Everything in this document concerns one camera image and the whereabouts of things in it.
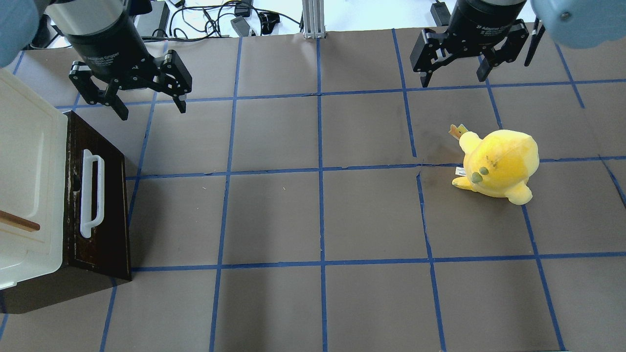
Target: power adapter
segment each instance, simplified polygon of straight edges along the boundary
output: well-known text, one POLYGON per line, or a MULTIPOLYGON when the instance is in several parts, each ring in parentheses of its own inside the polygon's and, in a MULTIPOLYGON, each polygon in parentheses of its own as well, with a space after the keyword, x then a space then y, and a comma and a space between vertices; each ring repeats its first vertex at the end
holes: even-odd
POLYGON ((434 3, 431 6, 431 14, 438 27, 450 25, 450 11, 446 3, 434 3))

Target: wooden stick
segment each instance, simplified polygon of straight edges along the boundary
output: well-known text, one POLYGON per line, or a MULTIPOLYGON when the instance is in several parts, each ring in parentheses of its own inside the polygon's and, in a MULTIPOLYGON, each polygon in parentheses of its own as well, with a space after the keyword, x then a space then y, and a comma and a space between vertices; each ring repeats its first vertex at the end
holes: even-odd
POLYGON ((0 210, 0 222, 3 222, 7 225, 18 227, 28 232, 39 231, 41 229, 41 226, 39 226, 39 224, 37 224, 36 222, 26 220, 23 217, 9 214, 1 210, 0 210))

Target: white handle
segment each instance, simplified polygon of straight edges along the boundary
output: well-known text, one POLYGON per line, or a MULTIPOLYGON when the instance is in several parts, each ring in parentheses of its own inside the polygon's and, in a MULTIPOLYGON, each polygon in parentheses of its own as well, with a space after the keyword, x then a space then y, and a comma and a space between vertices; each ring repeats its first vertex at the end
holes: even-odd
POLYGON ((105 161, 99 155, 93 155, 88 149, 83 150, 83 184, 81 186, 80 233, 84 238, 91 237, 91 228, 105 219, 105 161), (91 219, 91 179, 93 162, 98 162, 98 200, 96 217, 91 219))

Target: plush toy tag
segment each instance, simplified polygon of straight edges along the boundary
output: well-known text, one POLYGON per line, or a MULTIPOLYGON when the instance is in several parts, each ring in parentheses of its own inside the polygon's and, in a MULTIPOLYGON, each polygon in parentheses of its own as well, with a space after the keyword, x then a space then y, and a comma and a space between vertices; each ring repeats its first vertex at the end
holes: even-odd
POLYGON ((463 124, 460 124, 459 127, 454 126, 454 125, 450 125, 450 131, 448 133, 450 133, 450 135, 452 135, 452 137, 455 137, 456 140, 459 140, 459 139, 461 139, 461 135, 464 134, 467 131, 468 131, 468 129, 465 128, 465 126, 463 126, 463 124))

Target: table surface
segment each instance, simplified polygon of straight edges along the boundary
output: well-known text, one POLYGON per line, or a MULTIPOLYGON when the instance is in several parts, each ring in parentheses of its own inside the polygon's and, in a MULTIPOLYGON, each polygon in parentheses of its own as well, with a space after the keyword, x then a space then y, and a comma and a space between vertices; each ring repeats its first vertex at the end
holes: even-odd
POLYGON ((73 49, 22 53, 126 155, 134 273, 0 314, 0 350, 626 349, 626 41, 544 38, 529 68, 458 60, 421 88, 418 31, 150 43, 187 64, 187 113, 122 92, 126 122, 76 94, 73 49), (452 123, 532 135, 533 200, 454 188, 452 123))

